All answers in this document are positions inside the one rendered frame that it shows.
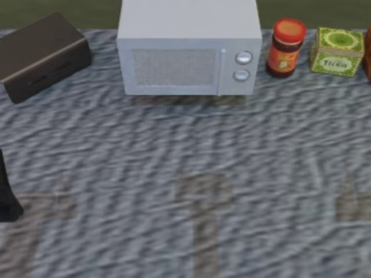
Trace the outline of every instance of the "red jar lid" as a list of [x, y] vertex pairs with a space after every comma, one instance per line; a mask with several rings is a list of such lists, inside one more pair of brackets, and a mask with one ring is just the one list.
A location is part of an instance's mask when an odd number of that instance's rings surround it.
[[280, 19], [274, 24], [273, 32], [280, 41], [295, 43], [305, 38], [307, 27], [296, 19]]

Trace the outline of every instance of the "microwave door handle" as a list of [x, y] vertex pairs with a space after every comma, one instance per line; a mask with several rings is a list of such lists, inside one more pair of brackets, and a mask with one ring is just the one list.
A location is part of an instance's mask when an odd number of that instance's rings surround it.
[[217, 95], [221, 96], [223, 91], [223, 82], [224, 82], [224, 71], [225, 71], [225, 49], [221, 49], [220, 51], [220, 67], [219, 67], [219, 80], [218, 80], [218, 88], [217, 88]]

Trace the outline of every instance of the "microwave knob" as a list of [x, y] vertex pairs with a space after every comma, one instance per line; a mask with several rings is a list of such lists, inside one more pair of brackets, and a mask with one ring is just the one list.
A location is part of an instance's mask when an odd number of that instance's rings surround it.
[[243, 82], [243, 81], [246, 81], [249, 79], [250, 77], [250, 72], [246, 71], [246, 70], [239, 70], [239, 71], [235, 71], [234, 74], [233, 74], [233, 77], [236, 81], [238, 82]]
[[249, 64], [253, 60], [253, 55], [248, 52], [241, 52], [236, 55], [236, 62], [240, 65]]

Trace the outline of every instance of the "black object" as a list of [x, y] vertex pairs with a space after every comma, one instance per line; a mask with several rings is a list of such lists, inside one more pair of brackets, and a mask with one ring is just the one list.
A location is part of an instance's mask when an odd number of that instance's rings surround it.
[[53, 13], [0, 39], [0, 82], [21, 103], [91, 64], [86, 38]]
[[15, 222], [23, 215], [23, 208], [10, 188], [0, 149], [0, 222]]

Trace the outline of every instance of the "green and yellow box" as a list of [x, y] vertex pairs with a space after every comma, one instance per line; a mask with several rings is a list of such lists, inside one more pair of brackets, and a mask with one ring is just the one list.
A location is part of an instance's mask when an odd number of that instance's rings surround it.
[[364, 54], [363, 33], [319, 27], [311, 48], [311, 71], [352, 77]]

